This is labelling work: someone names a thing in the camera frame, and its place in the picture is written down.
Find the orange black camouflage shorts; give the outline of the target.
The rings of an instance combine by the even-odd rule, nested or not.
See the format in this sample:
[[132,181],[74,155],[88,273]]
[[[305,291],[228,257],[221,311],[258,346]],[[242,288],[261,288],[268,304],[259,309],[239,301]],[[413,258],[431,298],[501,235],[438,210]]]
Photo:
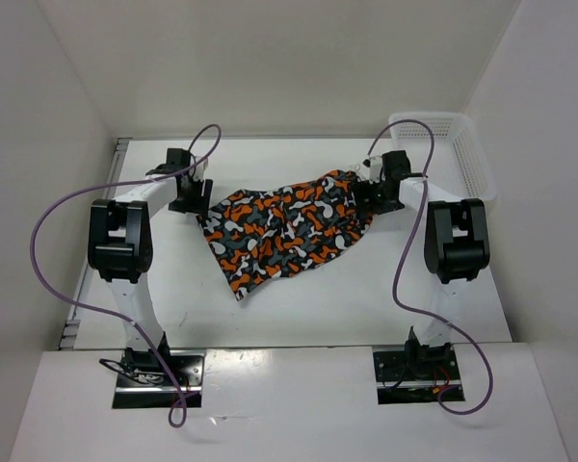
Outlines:
[[197,216],[235,298],[334,261],[365,236],[374,214],[357,202],[359,182],[335,169],[271,191],[238,190]]

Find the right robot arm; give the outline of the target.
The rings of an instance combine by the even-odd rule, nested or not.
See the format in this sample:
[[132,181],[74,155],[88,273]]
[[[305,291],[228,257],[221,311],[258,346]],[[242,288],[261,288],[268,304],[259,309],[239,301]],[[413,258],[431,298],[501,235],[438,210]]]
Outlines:
[[433,275],[429,320],[409,330],[403,364],[424,379],[451,355],[452,321],[460,312],[460,294],[490,259],[486,206],[478,198],[447,192],[414,172],[404,150],[363,161],[368,178],[353,187],[358,211],[383,215],[405,208],[418,213],[424,231],[423,257]]

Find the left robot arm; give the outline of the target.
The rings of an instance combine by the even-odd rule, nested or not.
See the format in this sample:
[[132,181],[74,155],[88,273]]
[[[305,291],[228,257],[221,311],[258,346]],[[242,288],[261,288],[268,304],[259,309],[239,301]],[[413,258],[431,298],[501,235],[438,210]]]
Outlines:
[[206,212],[213,186],[204,177],[207,167],[205,156],[170,148],[166,161],[133,189],[97,199],[91,206],[88,263],[110,289],[126,335],[122,359],[101,363],[142,385],[165,383],[173,371],[147,281],[153,259],[151,219],[163,208],[181,214]]

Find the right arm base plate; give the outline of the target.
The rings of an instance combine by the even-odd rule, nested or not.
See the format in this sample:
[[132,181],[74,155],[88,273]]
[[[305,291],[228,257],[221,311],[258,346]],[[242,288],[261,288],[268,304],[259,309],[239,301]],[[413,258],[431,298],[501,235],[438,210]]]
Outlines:
[[465,401],[460,369],[450,346],[428,352],[412,365],[399,346],[374,348],[372,352],[378,405]]

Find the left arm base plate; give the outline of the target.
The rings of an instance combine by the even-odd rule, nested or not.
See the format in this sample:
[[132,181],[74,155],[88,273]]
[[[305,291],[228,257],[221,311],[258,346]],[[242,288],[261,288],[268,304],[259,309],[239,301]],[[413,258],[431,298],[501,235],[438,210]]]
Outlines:
[[[204,360],[202,350],[172,350],[168,359],[189,408],[201,406]],[[101,359],[99,363],[117,375],[113,409],[169,409],[178,402],[176,388],[163,370],[129,371],[124,359]]]

